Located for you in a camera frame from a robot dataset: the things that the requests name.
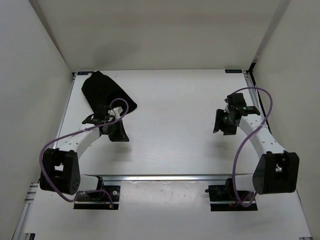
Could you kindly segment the black skirt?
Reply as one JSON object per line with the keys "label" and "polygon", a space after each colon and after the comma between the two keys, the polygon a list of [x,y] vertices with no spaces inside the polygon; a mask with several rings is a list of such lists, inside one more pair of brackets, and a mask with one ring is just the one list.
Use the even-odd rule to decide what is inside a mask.
{"label": "black skirt", "polygon": [[84,81],[81,91],[94,113],[97,111],[98,105],[106,105],[112,108],[121,107],[123,110],[122,116],[127,109],[126,103],[122,100],[116,100],[111,103],[118,98],[128,103],[127,114],[130,114],[138,107],[132,98],[113,79],[100,71],[93,72]]}

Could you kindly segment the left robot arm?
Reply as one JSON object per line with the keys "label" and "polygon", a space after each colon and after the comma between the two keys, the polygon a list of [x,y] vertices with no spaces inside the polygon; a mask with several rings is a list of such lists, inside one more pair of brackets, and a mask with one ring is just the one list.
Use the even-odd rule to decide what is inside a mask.
{"label": "left robot arm", "polygon": [[127,113],[127,107],[99,105],[97,112],[87,116],[76,132],[58,138],[63,142],[60,147],[46,144],[39,156],[40,188],[62,197],[87,193],[93,200],[103,198],[105,188],[99,184],[99,177],[81,174],[79,160],[103,135],[111,142],[129,142],[122,121]]}

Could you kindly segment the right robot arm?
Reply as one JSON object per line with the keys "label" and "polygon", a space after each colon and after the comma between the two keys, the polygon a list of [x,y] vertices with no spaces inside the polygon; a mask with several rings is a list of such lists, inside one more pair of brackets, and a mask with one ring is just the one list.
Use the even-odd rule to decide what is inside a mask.
{"label": "right robot arm", "polygon": [[226,197],[236,200],[243,191],[259,195],[293,193],[298,180],[298,155],[286,151],[275,140],[259,110],[247,105],[242,93],[228,95],[225,102],[225,109],[216,111],[213,132],[221,131],[225,136],[231,136],[241,129],[259,158],[252,174],[232,174],[232,183],[224,188]]}

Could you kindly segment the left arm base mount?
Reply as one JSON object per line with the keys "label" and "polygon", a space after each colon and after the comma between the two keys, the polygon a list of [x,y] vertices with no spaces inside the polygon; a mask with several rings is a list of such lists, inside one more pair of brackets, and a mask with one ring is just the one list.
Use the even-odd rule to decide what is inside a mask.
{"label": "left arm base mount", "polygon": [[74,210],[118,210],[121,195],[121,186],[119,183],[104,181],[101,176],[97,176],[97,189],[104,189],[111,197],[104,192],[86,193],[80,196],[73,204]]}

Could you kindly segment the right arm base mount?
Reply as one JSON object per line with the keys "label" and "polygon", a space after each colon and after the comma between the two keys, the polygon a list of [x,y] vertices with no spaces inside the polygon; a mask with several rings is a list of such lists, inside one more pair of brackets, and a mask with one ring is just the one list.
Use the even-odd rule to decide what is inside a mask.
{"label": "right arm base mount", "polygon": [[258,210],[255,201],[248,207],[239,204],[231,178],[227,178],[224,184],[208,185],[204,192],[209,195],[211,212],[252,212]]}

